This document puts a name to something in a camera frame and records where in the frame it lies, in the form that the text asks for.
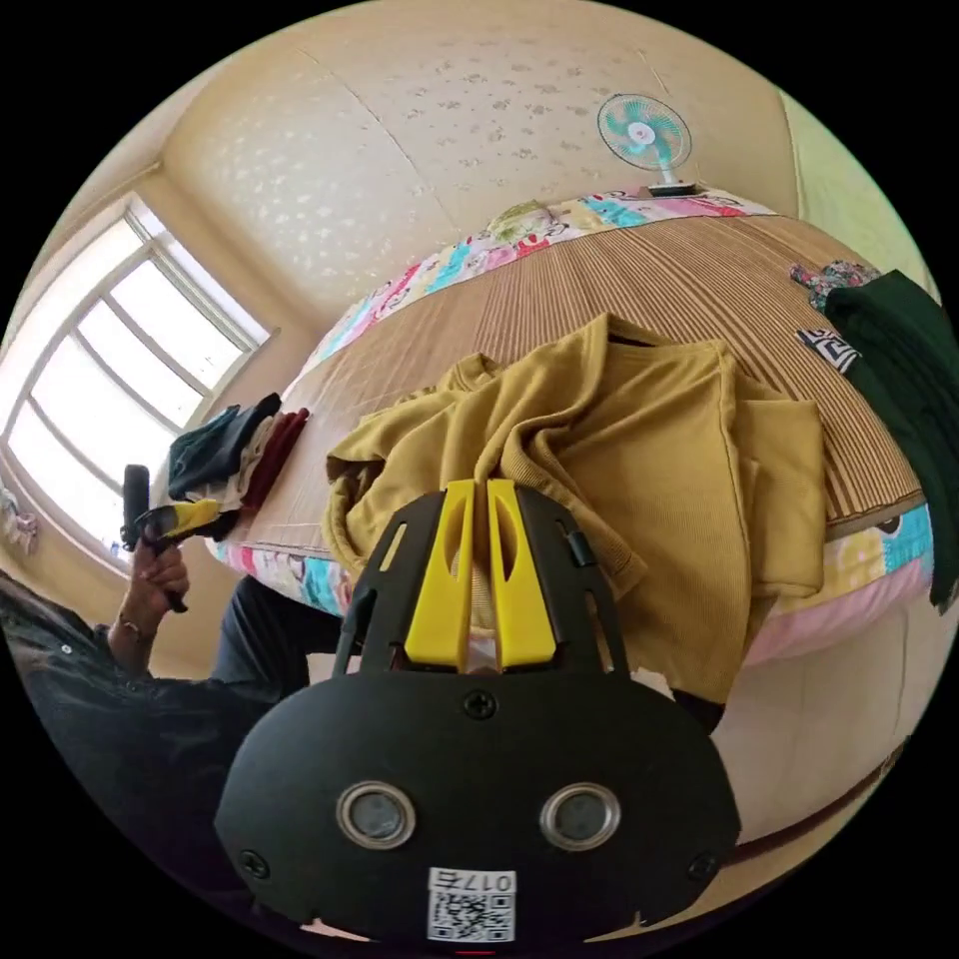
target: mattress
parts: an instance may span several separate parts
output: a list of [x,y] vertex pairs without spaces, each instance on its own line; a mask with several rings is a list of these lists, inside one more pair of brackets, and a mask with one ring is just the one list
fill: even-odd
[[780,601],[747,663],[839,642],[928,589],[932,537],[918,482],[855,391],[805,351],[828,326],[788,278],[858,259],[798,221],[710,190],[688,199],[615,191],[549,207],[539,232],[483,231],[354,304],[284,392],[312,416],[263,509],[222,543],[222,562],[342,615],[351,585],[319,538],[326,451],[359,418],[428,386],[473,352],[523,356],[610,310],[681,342],[726,339],[744,371],[823,416],[829,543],[815,596]]

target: dark pants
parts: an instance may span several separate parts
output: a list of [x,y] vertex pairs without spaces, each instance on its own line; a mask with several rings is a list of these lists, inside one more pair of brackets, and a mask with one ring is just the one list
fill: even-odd
[[224,613],[211,678],[279,701],[310,684],[308,655],[336,652],[342,622],[246,576]]

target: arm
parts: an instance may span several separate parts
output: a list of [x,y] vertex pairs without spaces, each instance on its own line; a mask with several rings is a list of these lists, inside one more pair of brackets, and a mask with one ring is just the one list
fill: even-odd
[[160,623],[170,611],[167,590],[182,596],[190,588],[190,581],[177,546],[153,556],[141,540],[131,566],[130,582],[107,641],[117,662],[131,675],[142,676],[149,669]]

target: pile of clothes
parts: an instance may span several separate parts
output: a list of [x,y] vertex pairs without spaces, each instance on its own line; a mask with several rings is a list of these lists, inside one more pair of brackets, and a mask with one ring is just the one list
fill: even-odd
[[280,406],[280,397],[270,393],[245,410],[227,407],[170,446],[170,499],[215,500],[226,521],[214,539],[263,505],[303,431],[310,412],[281,413]]
[[898,270],[835,261],[791,276],[832,325],[799,340],[855,387],[919,479],[933,534],[929,599],[945,612],[959,598],[959,343],[949,319]]

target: hanging clothes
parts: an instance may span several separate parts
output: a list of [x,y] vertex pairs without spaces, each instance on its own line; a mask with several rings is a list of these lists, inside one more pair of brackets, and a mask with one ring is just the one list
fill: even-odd
[[[324,541],[353,575],[398,508],[452,480],[557,500],[610,582],[630,669],[708,703],[725,702],[775,598],[822,585],[815,403],[743,375],[726,343],[675,344],[609,314],[505,369],[463,360],[364,418],[327,472]],[[488,567],[483,523],[474,536]],[[478,628],[490,616],[474,607]]]
[[6,540],[18,546],[28,556],[37,547],[40,520],[34,512],[20,508],[17,497],[0,483],[0,528]]
[[898,270],[835,289],[838,331],[800,331],[863,396],[909,460],[929,505],[929,598],[945,611],[959,590],[959,345],[939,305]]
[[270,393],[241,411],[227,407],[209,423],[177,437],[170,445],[168,490],[172,499],[186,499],[191,489],[226,482],[240,468],[243,450],[257,427],[280,409],[280,397]]

